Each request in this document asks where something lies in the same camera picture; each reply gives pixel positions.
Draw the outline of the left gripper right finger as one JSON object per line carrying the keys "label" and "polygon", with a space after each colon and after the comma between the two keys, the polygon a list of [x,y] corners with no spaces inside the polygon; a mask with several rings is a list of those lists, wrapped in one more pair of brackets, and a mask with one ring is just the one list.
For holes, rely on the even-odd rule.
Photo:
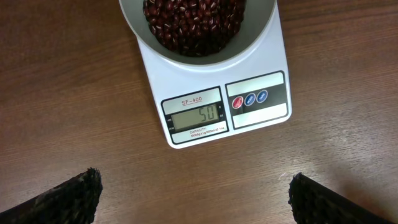
{"label": "left gripper right finger", "polygon": [[298,224],[393,224],[302,173],[289,185],[289,201]]}

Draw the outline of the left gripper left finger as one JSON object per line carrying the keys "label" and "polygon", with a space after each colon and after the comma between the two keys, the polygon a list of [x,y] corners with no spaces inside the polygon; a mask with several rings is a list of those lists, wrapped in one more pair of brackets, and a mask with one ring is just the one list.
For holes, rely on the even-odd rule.
{"label": "left gripper left finger", "polygon": [[70,180],[1,212],[1,223],[93,223],[102,189],[100,171],[90,167]]}

